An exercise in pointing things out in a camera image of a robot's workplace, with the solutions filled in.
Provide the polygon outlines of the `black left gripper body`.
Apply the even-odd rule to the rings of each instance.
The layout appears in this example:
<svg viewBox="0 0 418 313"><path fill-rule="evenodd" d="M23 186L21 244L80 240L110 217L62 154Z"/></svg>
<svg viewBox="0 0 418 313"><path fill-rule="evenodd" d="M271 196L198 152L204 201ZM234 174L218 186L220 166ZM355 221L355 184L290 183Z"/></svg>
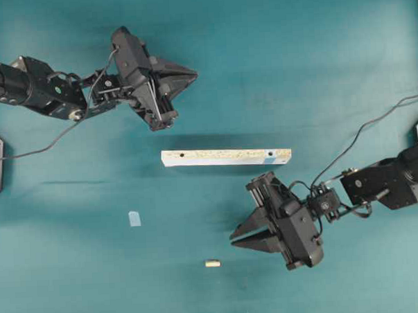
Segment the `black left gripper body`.
<svg viewBox="0 0 418 313"><path fill-rule="evenodd" d="M150 130L172 127L177 112L157 97L153 67L141 40L121 26L112 34L111 44L120 81L119 98L129 104Z"/></svg>

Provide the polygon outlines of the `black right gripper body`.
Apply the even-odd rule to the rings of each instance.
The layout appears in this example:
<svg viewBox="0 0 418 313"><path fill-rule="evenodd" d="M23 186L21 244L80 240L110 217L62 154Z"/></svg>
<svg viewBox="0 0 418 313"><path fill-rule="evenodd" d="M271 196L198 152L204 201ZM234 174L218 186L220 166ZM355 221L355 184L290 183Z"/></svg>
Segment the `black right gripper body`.
<svg viewBox="0 0 418 313"><path fill-rule="evenodd" d="M246 188L257 207L267 210L269 225L265 230L277 236L286 267L316 266L324 256L320 236L308 209L290 187L268 172L251 180Z"/></svg>

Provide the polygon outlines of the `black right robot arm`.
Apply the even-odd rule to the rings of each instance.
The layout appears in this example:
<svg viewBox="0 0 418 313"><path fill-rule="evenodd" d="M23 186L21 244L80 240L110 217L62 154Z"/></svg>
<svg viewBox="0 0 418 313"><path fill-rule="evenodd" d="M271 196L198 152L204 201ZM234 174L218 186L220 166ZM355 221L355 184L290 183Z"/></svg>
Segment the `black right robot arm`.
<svg viewBox="0 0 418 313"><path fill-rule="evenodd" d="M360 170L348 169L337 178L350 205L325 183L300 199L273 172L252 179L246 188L256 208L230 235L232 246L279 253L289 270L316 266L324 257L323 218L328 223L349 213L368 218L373 202L390 210L418 204L418 144Z"/></svg>

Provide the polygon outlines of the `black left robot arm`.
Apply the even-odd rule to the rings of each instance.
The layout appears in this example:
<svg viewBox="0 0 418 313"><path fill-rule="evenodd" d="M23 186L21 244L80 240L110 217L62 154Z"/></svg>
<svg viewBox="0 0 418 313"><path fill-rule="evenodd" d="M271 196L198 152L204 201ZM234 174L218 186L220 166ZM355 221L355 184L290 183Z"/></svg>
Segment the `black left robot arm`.
<svg viewBox="0 0 418 313"><path fill-rule="evenodd" d="M198 74L150 55L145 44L124 26L114 31L111 48L117 73L98 70L84 79L54 71L47 63L26 56L9 65L0 64L0 102L75 121L127 102L152 131L171 127L178 117L172 100Z"/></svg>

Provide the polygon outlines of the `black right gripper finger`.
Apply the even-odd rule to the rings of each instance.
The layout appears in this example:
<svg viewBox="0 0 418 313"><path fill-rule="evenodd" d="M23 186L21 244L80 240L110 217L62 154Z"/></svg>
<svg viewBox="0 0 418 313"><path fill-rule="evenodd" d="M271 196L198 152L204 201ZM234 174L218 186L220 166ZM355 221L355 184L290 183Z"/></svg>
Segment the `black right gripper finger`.
<svg viewBox="0 0 418 313"><path fill-rule="evenodd" d="M230 235L230 240L245 234L251 233L257 229L267 227L269 225L268 213L264 207L255 208L251 215L242 223L240 223L236 230Z"/></svg>
<svg viewBox="0 0 418 313"><path fill-rule="evenodd" d="M253 249L264 253L279 252L279 241L277 236L273 235L267 229L251 236L247 236L246 238L234 240L231 245L242 249Z"/></svg>

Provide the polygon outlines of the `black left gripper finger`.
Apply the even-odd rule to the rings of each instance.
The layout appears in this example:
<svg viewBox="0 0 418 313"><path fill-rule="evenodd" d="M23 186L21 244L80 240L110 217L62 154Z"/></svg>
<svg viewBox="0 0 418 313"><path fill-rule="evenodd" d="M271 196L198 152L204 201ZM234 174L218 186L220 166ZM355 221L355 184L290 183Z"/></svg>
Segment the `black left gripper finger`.
<svg viewBox="0 0 418 313"><path fill-rule="evenodd" d="M157 79L157 102L172 100L192 84L197 75L168 75Z"/></svg>
<svg viewBox="0 0 418 313"><path fill-rule="evenodd" d="M197 77L197 73L187 67L181 66L158 56L151 57L153 71L159 75L190 75Z"/></svg>

